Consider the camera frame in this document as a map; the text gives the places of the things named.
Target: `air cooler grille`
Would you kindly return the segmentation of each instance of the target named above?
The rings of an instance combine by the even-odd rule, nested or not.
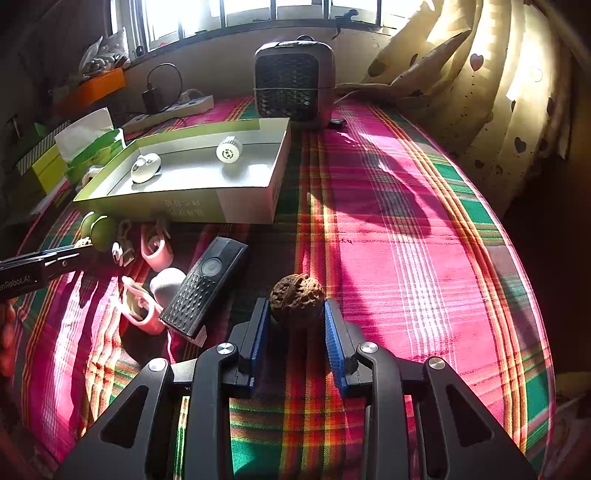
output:
[[[318,115],[318,60],[314,56],[285,53],[260,57],[255,77],[261,116],[308,122]]]

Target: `pink plastic clip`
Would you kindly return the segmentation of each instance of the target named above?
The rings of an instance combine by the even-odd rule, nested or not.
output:
[[[165,327],[160,321],[162,307],[154,300],[152,295],[131,278],[121,277],[121,281],[125,286],[123,290],[123,303],[114,300],[121,314],[130,323],[150,335],[159,335],[162,333]],[[141,314],[142,309],[148,312],[145,316]]]
[[[142,257],[156,272],[168,268],[174,260],[169,239],[170,235],[162,219],[157,220],[155,226],[142,225]]]

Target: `metal screw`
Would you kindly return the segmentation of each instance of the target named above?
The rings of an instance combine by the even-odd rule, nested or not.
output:
[[[233,351],[234,351],[234,346],[231,343],[227,343],[227,342],[220,343],[216,347],[216,352],[218,352],[220,355],[229,355]]]
[[[378,351],[378,345],[373,342],[363,342],[359,345],[363,353],[375,353]]]
[[[439,358],[438,356],[432,356],[429,359],[429,366],[434,370],[443,370],[445,367],[445,362],[443,358]]]
[[[154,358],[153,360],[150,360],[148,368],[152,372],[160,372],[166,368],[166,360],[164,358]]]

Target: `black remote control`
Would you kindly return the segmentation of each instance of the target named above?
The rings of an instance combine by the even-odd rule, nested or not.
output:
[[[248,246],[217,236],[160,314],[160,320],[194,342],[217,298],[244,263]]]

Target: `green ball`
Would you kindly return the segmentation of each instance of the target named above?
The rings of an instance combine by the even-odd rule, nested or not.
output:
[[[99,217],[100,213],[97,212],[88,212],[84,215],[82,223],[80,224],[80,238],[90,236],[90,227],[92,227],[92,224],[96,222]]]
[[[90,240],[99,252],[108,252],[117,240],[119,222],[106,215],[98,217],[90,227]]]

